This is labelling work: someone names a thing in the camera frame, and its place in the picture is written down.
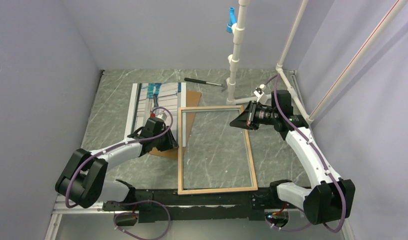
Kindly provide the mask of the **blue wooden picture frame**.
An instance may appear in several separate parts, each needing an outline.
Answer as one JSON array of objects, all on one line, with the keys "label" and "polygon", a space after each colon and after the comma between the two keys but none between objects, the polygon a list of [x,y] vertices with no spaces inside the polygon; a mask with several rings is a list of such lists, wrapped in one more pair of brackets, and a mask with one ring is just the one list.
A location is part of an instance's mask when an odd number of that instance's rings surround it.
[{"label": "blue wooden picture frame", "polygon": [[252,157],[251,144],[249,133],[244,130],[245,140],[248,149],[249,169],[252,177],[252,186],[250,187],[233,187],[233,188],[209,188],[209,189],[192,189],[185,190],[183,188],[183,155],[185,153],[188,134],[191,132],[192,123],[194,121],[193,112],[202,111],[217,111],[217,110],[239,110],[240,114],[244,111],[241,105],[226,105],[226,106],[196,106],[196,107],[181,107],[178,110],[178,194],[179,195],[200,195],[200,194],[221,194],[233,192],[255,191],[258,188],[254,160]]}]

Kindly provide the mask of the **printed photo with white border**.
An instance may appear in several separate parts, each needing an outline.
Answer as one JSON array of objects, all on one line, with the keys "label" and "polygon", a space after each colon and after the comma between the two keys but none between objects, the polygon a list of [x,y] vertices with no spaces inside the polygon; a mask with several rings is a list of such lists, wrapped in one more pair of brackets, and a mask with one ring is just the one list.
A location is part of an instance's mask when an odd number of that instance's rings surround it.
[{"label": "printed photo with white border", "polygon": [[134,83],[130,97],[124,136],[133,133],[145,125],[155,107],[166,108],[173,116],[171,132],[178,139],[178,108],[186,106],[186,84],[169,83]]}]

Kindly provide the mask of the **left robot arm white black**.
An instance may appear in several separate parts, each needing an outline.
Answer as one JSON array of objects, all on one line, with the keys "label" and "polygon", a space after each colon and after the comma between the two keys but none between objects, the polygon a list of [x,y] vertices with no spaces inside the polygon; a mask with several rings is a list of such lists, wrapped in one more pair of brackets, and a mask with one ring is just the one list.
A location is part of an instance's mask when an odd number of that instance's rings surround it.
[{"label": "left robot arm white black", "polygon": [[95,202],[110,201],[129,210],[137,201],[135,187],[119,179],[106,180],[107,171],[153,149],[165,152],[177,148],[171,126],[161,118],[151,116],[144,126],[116,144],[92,151],[75,150],[56,182],[55,190],[65,197],[69,209],[77,206],[87,209]]}]

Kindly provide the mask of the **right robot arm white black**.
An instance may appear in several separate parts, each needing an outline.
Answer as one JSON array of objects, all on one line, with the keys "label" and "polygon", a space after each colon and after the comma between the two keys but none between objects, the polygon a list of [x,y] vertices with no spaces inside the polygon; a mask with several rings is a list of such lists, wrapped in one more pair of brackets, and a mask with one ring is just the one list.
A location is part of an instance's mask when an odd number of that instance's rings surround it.
[{"label": "right robot arm white black", "polygon": [[256,131],[261,125],[272,126],[293,149],[310,181],[310,188],[283,179],[270,183],[268,203],[278,208],[284,203],[302,210],[310,224],[342,224],[350,215],[355,185],[344,179],[328,163],[314,141],[303,116],[294,114],[290,93],[271,93],[271,105],[250,101],[245,110],[230,122],[231,127]]}]

